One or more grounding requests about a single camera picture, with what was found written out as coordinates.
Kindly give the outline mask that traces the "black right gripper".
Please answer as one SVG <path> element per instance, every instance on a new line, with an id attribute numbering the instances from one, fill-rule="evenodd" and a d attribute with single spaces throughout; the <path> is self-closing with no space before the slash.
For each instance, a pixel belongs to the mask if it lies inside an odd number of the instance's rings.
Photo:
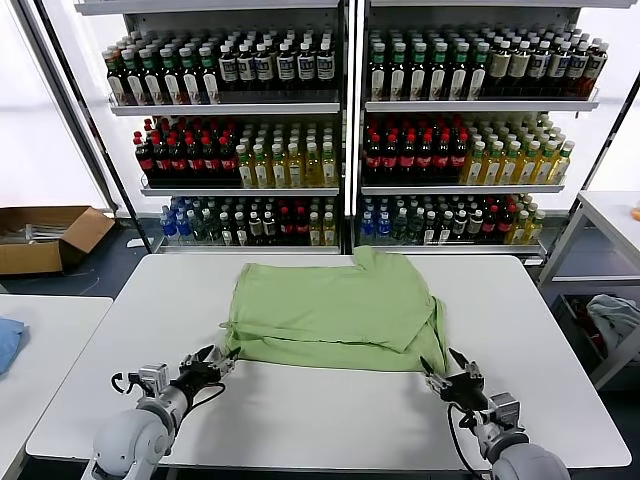
<path id="1" fill-rule="evenodd" d="M 447 378 L 436 373 L 420 356 L 427 386 L 444 402 L 455 404 L 463 412 L 487 410 L 489 399 L 484 394 L 484 376 L 479 366 L 453 348 L 449 353 L 461 371 Z"/>

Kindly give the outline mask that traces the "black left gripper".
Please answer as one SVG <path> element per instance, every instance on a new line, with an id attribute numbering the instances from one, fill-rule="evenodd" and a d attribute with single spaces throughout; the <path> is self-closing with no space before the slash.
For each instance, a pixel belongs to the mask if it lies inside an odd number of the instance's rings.
<path id="1" fill-rule="evenodd" d="M 212 352 L 214 366 L 211 365 Z M 180 364 L 179 376 L 170 381 L 170 386 L 180 390 L 187 399 L 193 399 L 206 386 L 228 375 L 235 368 L 240 353 L 240 347 L 223 352 L 211 344 L 188 354 Z"/>

